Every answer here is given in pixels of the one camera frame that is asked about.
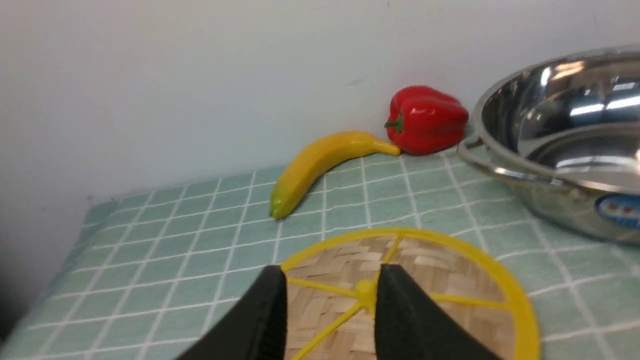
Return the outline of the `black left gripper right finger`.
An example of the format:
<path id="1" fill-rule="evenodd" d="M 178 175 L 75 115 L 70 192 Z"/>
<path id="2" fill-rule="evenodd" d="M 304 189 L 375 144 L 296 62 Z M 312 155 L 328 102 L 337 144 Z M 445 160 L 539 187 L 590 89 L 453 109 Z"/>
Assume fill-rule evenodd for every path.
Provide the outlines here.
<path id="1" fill-rule="evenodd" d="M 497 360 L 498 356 L 442 310 L 397 264 L 383 264 L 377 281 L 378 360 Z"/>

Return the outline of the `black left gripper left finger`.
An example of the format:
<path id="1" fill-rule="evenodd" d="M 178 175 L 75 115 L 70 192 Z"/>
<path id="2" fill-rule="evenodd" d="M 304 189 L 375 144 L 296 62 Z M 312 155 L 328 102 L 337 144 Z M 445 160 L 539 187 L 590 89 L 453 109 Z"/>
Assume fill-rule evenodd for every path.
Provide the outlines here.
<path id="1" fill-rule="evenodd" d="M 287 280 L 267 265 L 236 304 L 179 360 L 283 360 L 288 334 Z"/>

